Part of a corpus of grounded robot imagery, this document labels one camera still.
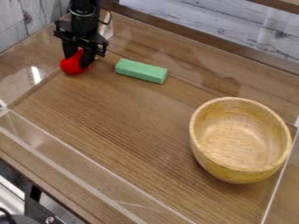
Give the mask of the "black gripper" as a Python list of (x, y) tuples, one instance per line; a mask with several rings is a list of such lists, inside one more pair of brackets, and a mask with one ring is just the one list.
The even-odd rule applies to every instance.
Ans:
[(59, 19), (55, 25), (54, 35), (62, 40), (64, 57), (68, 59), (82, 48), (79, 63), (86, 69), (108, 49), (108, 40), (99, 34), (99, 6), (71, 5), (70, 20)]

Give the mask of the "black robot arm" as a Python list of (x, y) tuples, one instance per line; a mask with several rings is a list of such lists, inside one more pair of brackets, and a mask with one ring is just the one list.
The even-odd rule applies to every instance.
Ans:
[(99, 19), (100, 0), (70, 0), (70, 20), (55, 22), (54, 35), (62, 40), (64, 59), (60, 62), (68, 74), (84, 72), (96, 56), (104, 57), (108, 40), (99, 33), (99, 25), (108, 25)]

